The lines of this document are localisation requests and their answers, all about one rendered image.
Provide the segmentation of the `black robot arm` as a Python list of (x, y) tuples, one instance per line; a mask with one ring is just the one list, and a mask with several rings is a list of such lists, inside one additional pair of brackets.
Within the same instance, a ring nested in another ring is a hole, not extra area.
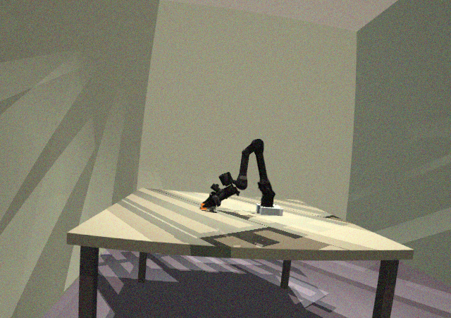
[[(237, 180), (233, 180), (230, 172), (222, 174), (219, 176), (219, 179), (222, 185), (227, 186), (225, 191), (228, 196), (231, 197), (236, 194), (239, 197), (240, 191), (237, 191), (237, 188), (240, 190), (245, 190), (247, 188), (247, 167), (249, 162), (249, 155), (254, 152), (257, 158), (257, 165), (259, 169), (260, 182), (257, 182), (259, 185), (259, 189), (262, 192), (263, 196), (261, 198), (260, 205), (263, 207), (274, 207), (273, 206), (273, 197), (275, 196), (274, 191), (272, 190), (270, 181), (266, 172), (266, 165), (264, 161), (264, 141), (261, 139), (255, 139), (252, 143), (242, 151), (242, 158), (240, 164), (240, 173), (237, 177)], [(230, 185), (231, 184), (231, 185)], [(236, 187), (233, 186), (236, 185)], [(220, 194), (223, 190), (219, 188), (218, 184), (213, 184), (210, 187), (212, 190), (216, 192), (216, 194)]]

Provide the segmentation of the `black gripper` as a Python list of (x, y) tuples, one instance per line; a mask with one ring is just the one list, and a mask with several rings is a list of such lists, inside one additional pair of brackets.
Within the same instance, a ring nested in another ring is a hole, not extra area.
[(211, 192), (211, 194), (209, 194), (209, 198), (205, 199), (205, 201), (203, 201), (203, 203), (205, 203), (204, 205), (202, 205), (202, 208), (205, 207), (218, 207), (221, 205), (221, 201), (224, 201), (225, 199), (228, 199), (229, 196), (224, 189), (222, 189), (223, 191), (220, 194), (216, 194), (216, 192)]

